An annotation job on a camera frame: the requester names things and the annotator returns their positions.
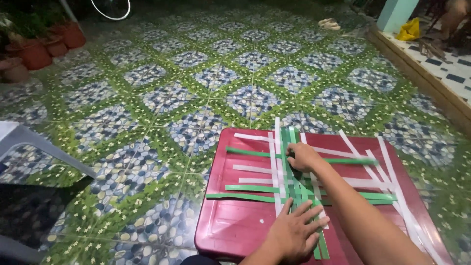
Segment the brown flower pot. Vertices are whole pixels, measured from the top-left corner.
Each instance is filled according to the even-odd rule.
[[[69,49],[85,45],[85,37],[76,22],[68,22],[65,25],[55,25],[50,27],[49,30],[57,35],[61,35],[62,41]]]
[[[0,75],[8,83],[19,83],[29,79],[29,71],[21,64],[21,58],[0,61]]]
[[[42,39],[41,41],[52,57],[64,56],[68,53],[69,50],[62,41],[62,36],[52,36],[51,39]]]
[[[39,40],[28,40],[21,46],[9,44],[5,49],[10,55],[23,59],[23,64],[28,70],[39,70],[52,64],[48,50]]]

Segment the tiled floor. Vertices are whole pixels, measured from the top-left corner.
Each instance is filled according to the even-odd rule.
[[[470,142],[370,43],[318,28],[324,17],[353,17],[340,24],[355,27],[355,15],[324,10],[135,15],[3,92],[0,120],[22,122],[98,174],[70,192],[43,238],[43,264],[177,265],[195,254],[221,130],[272,128],[275,116],[309,133],[385,136],[454,260],[469,264]],[[4,163],[3,183],[68,187],[82,178],[34,148]]]
[[[430,26],[423,24],[423,31]],[[440,22],[434,26],[429,35],[438,36]],[[444,51],[449,63],[446,63],[436,57],[427,58],[420,54],[419,43],[417,41],[400,41],[395,39],[394,33],[383,33],[394,44],[427,69],[432,75],[438,77],[447,87],[463,98],[468,104],[471,104],[471,55],[458,55],[456,49],[447,49]]]

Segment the red plastic table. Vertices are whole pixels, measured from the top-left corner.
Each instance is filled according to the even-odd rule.
[[[255,172],[247,172],[232,169],[234,164],[258,166],[270,168],[269,157],[257,157],[236,153],[227,153],[226,146],[234,148],[269,152],[268,143],[239,139],[234,133],[268,136],[269,131],[227,128],[221,133],[216,156],[213,161],[206,193],[225,193],[226,184],[238,184],[239,178],[265,178],[271,179],[271,175]],[[311,146],[332,149],[351,153],[348,146],[337,135],[306,134],[307,143]],[[383,169],[386,165],[383,160],[380,145],[376,138],[349,137],[361,155],[367,155],[365,150],[373,152]],[[429,235],[435,250],[444,261],[453,264],[443,245],[435,225],[429,217],[414,184],[407,175],[401,161],[395,155],[394,147],[386,143],[391,162],[396,172],[399,184],[404,193],[407,205],[417,219],[423,231]],[[320,153],[322,157],[337,156]],[[349,178],[371,179],[366,170],[358,165],[334,165],[334,169],[342,176]],[[406,232],[402,217],[392,205],[376,206],[385,216]],[[314,257],[306,264],[322,265],[360,265],[363,264],[350,245],[345,234],[340,228],[335,213],[331,207],[325,207],[326,214],[330,216],[329,229],[324,230],[325,241],[329,250],[330,259],[315,260]],[[240,262],[244,257],[252,253],[265,239],[265,236],[276,218],[275,205],[273,203],[246,201],[240,199],[204,199],[200,212],[198,225],[195,232],[195,245],[201,255],[218,260]]]

